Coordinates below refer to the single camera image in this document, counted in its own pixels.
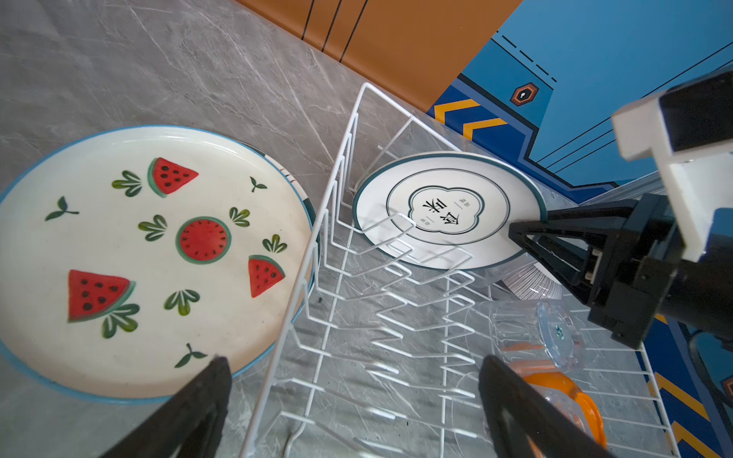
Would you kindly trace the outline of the white wire dish rack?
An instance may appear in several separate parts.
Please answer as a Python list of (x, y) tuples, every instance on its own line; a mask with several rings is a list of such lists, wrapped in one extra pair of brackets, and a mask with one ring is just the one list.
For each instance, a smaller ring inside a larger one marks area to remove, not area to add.
[(372, 84), (354, 102), (315, 205), (296, 310), (278, 335), (253, 406), (244, 457), (490, 457), (478, 394), (492, 350), (488, 309), (508, 293), (501, 266), (466, 271), (443, 248), (425, 269), (393, 216), (359, 223), (361, 184), (381, 166), (463, 141)]

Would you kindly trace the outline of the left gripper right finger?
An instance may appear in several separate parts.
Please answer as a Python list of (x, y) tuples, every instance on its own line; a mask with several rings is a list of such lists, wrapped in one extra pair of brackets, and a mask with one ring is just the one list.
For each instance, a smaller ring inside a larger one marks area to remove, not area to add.
[(478, 389), (499, 457), (611, 455), (494, 355), (483, 360)]

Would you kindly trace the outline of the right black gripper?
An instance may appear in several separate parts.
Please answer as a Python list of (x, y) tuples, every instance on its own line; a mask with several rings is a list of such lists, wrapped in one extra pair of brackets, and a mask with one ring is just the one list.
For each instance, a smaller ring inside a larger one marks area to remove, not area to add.
[(589, 303), (591, 321), (627, 347), (643, 342), (659, 314), (732, 338), (732, 238), (712, 234), (700, 261), (685, 260), (681, 230), (664, 196), (550, 211), (547, 221), (511, 223), (509, 237)]

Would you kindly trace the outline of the watermelon pattern plate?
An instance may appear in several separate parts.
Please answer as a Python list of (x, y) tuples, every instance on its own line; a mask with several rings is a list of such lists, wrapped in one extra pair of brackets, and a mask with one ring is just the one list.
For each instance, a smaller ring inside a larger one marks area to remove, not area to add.
[(1, 198), (1, 351), (104, 401), (173, 395), (217, 356), (274, 347), (313, 227), (248, 146), (176, 126), (53, 153)]

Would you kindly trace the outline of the orange bowl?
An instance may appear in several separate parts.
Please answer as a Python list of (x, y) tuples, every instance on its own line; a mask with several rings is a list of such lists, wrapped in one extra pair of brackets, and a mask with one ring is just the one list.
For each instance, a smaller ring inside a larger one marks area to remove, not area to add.
[(559, 371), (523, 373), (521, 377), (581, 431), (608, 448), (599, 408), (572, 379)]

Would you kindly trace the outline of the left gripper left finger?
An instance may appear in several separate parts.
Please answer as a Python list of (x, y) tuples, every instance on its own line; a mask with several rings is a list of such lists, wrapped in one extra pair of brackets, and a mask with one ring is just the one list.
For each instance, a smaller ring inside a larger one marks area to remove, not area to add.
[(227, 358), (204, 370), (105, 457), (213, 457), (228, 413), (232, 374)]

